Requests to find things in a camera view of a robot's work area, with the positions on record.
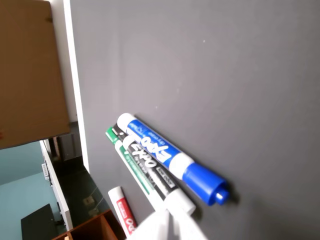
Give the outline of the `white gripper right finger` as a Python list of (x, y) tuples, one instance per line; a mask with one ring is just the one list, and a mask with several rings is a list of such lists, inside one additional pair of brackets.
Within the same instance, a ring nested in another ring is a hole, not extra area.
[(181, 209), (170, 209), (173, 217), (173, 232), (180, 240), (207, 240), (194, 219)]

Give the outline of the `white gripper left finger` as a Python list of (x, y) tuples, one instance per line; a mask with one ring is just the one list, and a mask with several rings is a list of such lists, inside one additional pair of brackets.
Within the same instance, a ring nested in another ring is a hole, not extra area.
[(127, 240), (170, 240), (170, 213), (168, 210), (155, 211), (150, 214)]

